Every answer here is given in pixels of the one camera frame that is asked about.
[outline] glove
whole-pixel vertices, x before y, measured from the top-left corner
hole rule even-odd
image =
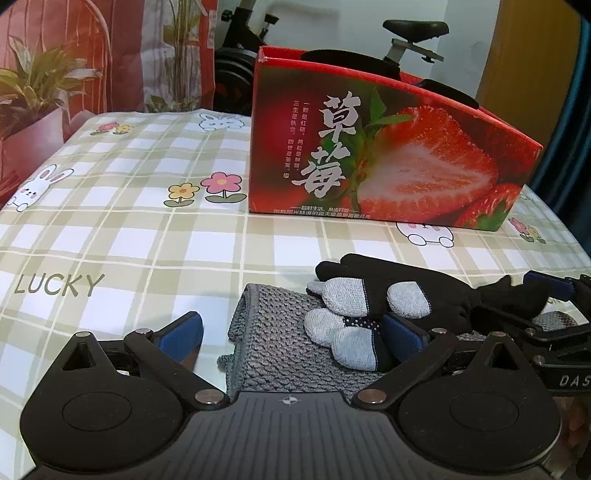
[[[472,331],[470,312],[483,301],[531,318],[548,298],[545,289],[533,284],[512,287],[508,275],[474,289],[441,272],[356,254],[345,255],[340,263],[321,262],[316,275],[320,281],[308,284],[308,293],[321,296],[327,308],[308,313],[306,332],[313,342],[331,347],[339,363],[356,369],[391,368],[378,328],[390,311],[424,330],[442,327],[461,335]],[[366,328],[354,329],[351,318],[361,319],[357,324]]]

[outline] blue gripper pad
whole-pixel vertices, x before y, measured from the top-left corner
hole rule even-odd
[[[166,355],[181,362],[203,340],[203,321],[197,312],[185,313],[181,318],[154,333],[152,341]]]
[[[542,281],[550,286],[550,296],[553,299],[569,301],[574,296],[574,285],[565,278],[555,277],[542,272],[530,270],[523,276],[523,283]]]
[[[400,362],[419,353],[429,343],[429,334],[425,330],[392,313],[382,319],[380,332],[386,347]]]

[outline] flower cartoon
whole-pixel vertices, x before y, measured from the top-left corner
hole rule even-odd
[[[164,204],[167,207],[186,207],[191,205],[195,200],[195,192],[199,191],[199,187],[192,183],[183,183],[181,185],[171,185],[168,187],[168,198]]]
[[[125,135],[125,134],[128,134],[130,130],[131,130],[130,125],[119,125],[118,127],[115,127],[115,131],[113,132],[113,135]]]
[[[103,124],[103,125],[100,125],[95,131],[90,132],[90,134],[91,135],[103,134],[105,132],[113,130],[114,128],[116,128],[118,126],[119,126],[119,124],[117,122],[111,122],[110,124]]]
[[[542,236],[540,235],[539,231],[537,231],[534,227],[530,226],[530,234],[531,236],[533,236],[538,242],[540,242],[541,244],[546,243],[546,240],[544,240],[542,238]]]
[[[238,203],[246,198],[245,194],[233,193],[228,196],[226,192],[239,192],[241,189],[239,184],[241,182],[242,177],[240,175],[227,175],[222,171],[217,171],[208,179],[202,180],[201,185],[207,187],[207,193],[213,193],[213,195],[205,197],[208,202]]]

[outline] gray towel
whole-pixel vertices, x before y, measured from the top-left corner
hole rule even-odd
[[[308,338],[304,315],[323,306],[309,295],[248,284],[228,330],[234,353],[217,360],[225,368],[230,398],[234,400],[238,391],[343,391],[350,399],[380,378],[378,372],[339,365],[329,348]]]

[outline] tablecloth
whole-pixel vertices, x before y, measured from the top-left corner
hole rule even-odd
[[[215,112],[91,119],[0,212],[0,479],[33,463],[18,419],[79,330],[99,339],[204,321],[196,372],[216,366],[244,286],[304,291],[314,266],[357,252],[433,268],[472,286],[530,269],[589,273],[591,260],[527,187],[498,232],[332,216],[248,213],[250,119]],[[571,304],[548,309],[584,318]]]

